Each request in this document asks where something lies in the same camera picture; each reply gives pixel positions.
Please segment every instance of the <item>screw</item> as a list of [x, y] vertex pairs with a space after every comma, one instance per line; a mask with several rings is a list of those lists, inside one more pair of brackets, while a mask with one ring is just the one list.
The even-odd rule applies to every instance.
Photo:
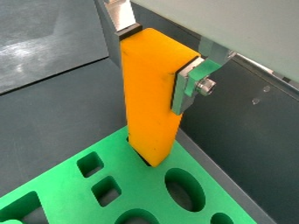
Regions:
[[270, 91], [271, 87], [270, 86], [265, 86], [263, 91], [267, 93]]
[[259, 104], [259, 99], [258, 99], [258, 98], [255, 98], [255, 99], [253, 100], [253, 104], [254, 104], [254, 105], [258, 105], [258, 104]]
[[195, 90], [205, 96], [210, 95], [217, 87], [217, 82], [209, 78], [201, 80], [195, 84]]

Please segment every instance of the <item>orange foam block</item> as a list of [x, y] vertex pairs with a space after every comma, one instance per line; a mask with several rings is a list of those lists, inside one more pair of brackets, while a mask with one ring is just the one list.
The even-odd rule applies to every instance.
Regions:
[[154, 29], [122, 40], [120, 49], [128, 142], [158, 166], [171, 152], [182, 120], [171, 110], [175, 73], [199, 53]]

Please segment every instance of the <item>green shape sorter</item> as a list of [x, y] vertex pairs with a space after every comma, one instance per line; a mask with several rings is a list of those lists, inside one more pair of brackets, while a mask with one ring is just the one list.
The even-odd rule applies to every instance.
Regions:
[[[169, 193], [173, 182], [191, 196], [191, 211]], [[154, 224], [257, 223], [178, 142], [163, 163], [147, 166], [127, 128], [10, 192], [0, 199], [0, 223], [27, 223], [39, 207], [51, 224], [114, 224], [132, 217]]]

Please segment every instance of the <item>round hole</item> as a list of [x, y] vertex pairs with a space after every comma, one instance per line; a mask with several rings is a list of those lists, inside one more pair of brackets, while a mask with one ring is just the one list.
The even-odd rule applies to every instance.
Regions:
[[151, 213], [138, 208], [124, 212], [118, 218], [116, 224], [159, 224], [159, 222]]
[[234, 224], [234, 221], [225, 213], [215, 213], [211, 217], [210, 224]]
[[173, 168], [165, 177], [169, 193], [177, 204], [191, 212], [199, 212], [206, 205], [202, 185], [195, 177], [185, 170]]

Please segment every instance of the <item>rectangular hole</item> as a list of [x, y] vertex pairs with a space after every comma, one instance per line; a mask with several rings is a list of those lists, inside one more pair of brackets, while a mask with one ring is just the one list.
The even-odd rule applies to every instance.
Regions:
[[48, 224], [36, 192], [27, 193], [0, 210], [0, 221], [19, 220], [27, 224]]
[[104, 164], [99, 158], [99, 154], [92, 151], [86, 157], [78, 161], [79, 170], [84, 178], [92, 176], [103, 169]]
[[92, 192], [102, 207], [106, 207], [122, 194], [118, 183], [112, 177], [102, 179], [92, 186]]

